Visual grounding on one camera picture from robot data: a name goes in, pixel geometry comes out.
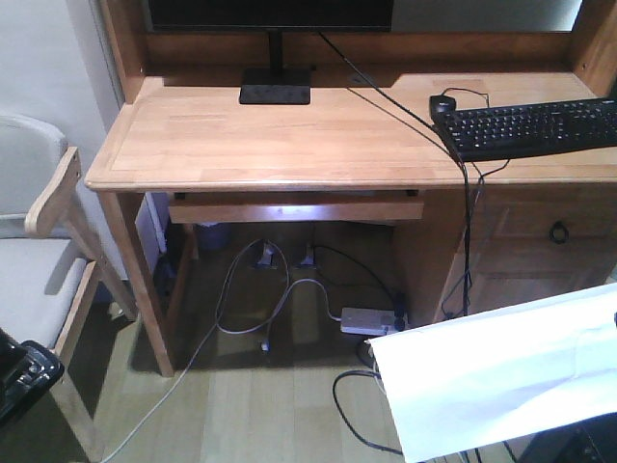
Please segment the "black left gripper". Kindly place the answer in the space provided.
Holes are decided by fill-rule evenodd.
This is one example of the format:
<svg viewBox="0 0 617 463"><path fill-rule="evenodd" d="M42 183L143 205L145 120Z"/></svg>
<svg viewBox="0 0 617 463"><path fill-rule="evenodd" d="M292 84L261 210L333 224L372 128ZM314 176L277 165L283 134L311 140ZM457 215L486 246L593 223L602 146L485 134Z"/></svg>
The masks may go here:
<svg viewBox="0 0 617 463"><path fill-rule="evenodd" d="M1 331L1 426L23 416L63 376L65 366L33 340L18 342Z"/></svg>

